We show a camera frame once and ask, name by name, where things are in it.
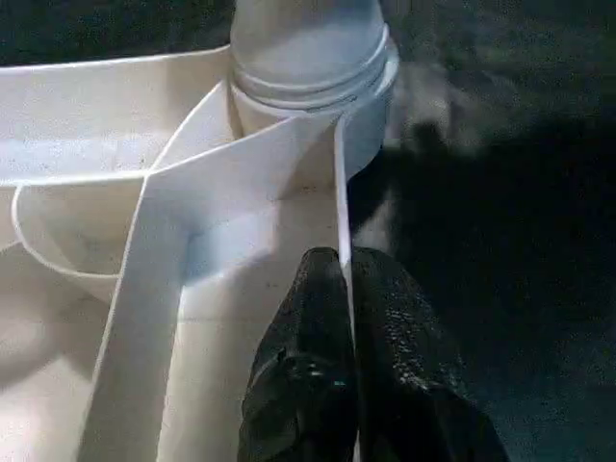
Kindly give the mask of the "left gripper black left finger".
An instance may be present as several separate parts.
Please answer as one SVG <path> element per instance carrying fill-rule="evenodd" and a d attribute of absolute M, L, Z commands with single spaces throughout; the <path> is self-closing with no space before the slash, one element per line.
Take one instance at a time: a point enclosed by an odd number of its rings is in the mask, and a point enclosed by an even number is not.
<path fill-rule="evenodd" d="M 358 430 L 347 283 L 330 247 L 307 250 L 256 350 L 241 461 L 349 461 Z"/>

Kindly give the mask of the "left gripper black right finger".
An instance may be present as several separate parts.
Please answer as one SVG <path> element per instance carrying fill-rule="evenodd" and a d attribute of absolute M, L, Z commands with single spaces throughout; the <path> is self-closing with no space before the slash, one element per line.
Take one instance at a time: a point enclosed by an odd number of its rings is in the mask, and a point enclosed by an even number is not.
<path fill-rule="evenodd" d="M 467 392 L 457 344 L 403 265 L 356 247 L 352 290 L 362 460 L 504 460 Z"/>

